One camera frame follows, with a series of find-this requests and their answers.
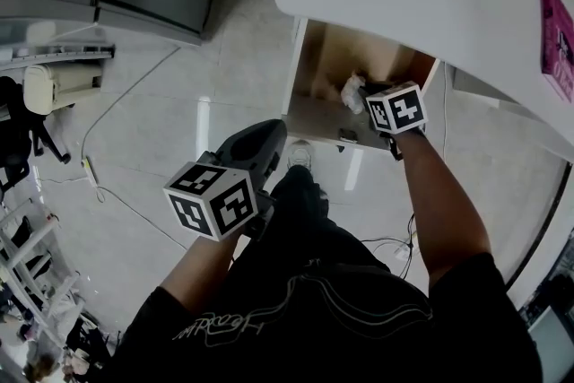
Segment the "white cabinet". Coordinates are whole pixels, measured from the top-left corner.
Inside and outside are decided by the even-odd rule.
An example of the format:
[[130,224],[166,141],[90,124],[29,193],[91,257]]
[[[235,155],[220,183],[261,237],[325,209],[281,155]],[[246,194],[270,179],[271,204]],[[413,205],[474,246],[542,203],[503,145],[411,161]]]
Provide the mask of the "white cabinet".
[[295,46],[283,100],[283,120],[289,134],[336,145],[346,145],[339,130],[352,130],[357,146],[388,150],[388,140],[370,128],[366,111],[353,113],[339,92],[353,70],[363,70],[377,81],[417,82],[424,96],[439,60],[365,32],[300,19],[295,23]]

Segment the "black chair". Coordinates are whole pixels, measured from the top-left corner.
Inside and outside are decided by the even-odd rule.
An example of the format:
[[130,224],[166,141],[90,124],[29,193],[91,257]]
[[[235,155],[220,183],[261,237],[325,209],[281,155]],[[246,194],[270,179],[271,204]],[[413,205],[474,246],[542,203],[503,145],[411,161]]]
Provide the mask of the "black chair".
[[10,77],[0,77],[0,106],[6,105],[10,119],[0,122],[0,168],[4,168],[8,181],[0,183],[0,201],[4,193],[14,187],[30,173],[28,157],[32,142],[34,155],[39,157],[44,150],[39,146],[41,140],[56,158],[66,164],[69,153],[62,155],[44,127],[46,116],[35,114],[26,109],[22,86]]

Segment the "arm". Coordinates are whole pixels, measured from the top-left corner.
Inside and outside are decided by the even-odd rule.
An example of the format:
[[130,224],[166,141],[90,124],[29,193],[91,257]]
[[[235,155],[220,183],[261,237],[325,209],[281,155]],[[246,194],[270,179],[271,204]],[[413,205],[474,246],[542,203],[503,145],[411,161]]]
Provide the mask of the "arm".
[[483,221],[429,141],[415,133],[395,136],[413,201],[422,260],[430,286],[471,256],[491,252]]
[[240,234],[220,242],[197,238],[161,287],[194,315],[203,313],[227,275]]

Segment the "pink package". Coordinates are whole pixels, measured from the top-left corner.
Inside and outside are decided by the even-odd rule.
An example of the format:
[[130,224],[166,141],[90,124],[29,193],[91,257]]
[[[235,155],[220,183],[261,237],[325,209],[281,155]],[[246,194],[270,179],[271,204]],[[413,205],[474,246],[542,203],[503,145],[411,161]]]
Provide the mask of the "pink package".
[[572,102],[574,22],[561,0],[542,0],[544,53],[542,71],[553,88]]

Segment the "tiled floor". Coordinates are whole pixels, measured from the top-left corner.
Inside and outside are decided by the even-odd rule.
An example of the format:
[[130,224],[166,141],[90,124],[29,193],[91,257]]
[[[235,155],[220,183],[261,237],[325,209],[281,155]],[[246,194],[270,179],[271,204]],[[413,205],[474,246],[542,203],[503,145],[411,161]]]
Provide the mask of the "tiled floor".
[[[194,237],[176,224],[162,186],[203,148],[216,149],[234,132],[280,115],[292,50],[292,18],[280,13],[274,0],[215,0],[210,21],[214,34],[208,43],[182,48],[150,74],[94,127],[85,145],[100,184],[185,247]],[[102,93],[50,118],[57,142],[73,160],[64,166],[49,153],[36,159],[43,179],[81,177],[87,129],[174,48],[155,37],[106,32],[117,44],[117,55],[106,63]],[[444,82],[438,76],[426,96],[429,138],[440,151]],[[448,124],[448,165],[483,216],[497,263],[509,277],[540,227],[562,162],[528,142],[520,118],[449,88]],[[353,148],[341,153],[332,145],[315,148],[314,174],[330,195],[333,220],[360,238],[406,235],[412,207],[401,163],[365,152],[354,189],[345,190]],[[269,187],[285,169],[283,158]],[[88,310],[110,332],[125,330],[183,249],[114,196],[106,194],[99,203],[85,180],[45,181],[42,193],[61,220],[51,244],[56,269],[80,271]],[[404,262],[395,250],[386,245],[376,254],[398,273]],[[408,279],[426,290],[420,256]]]

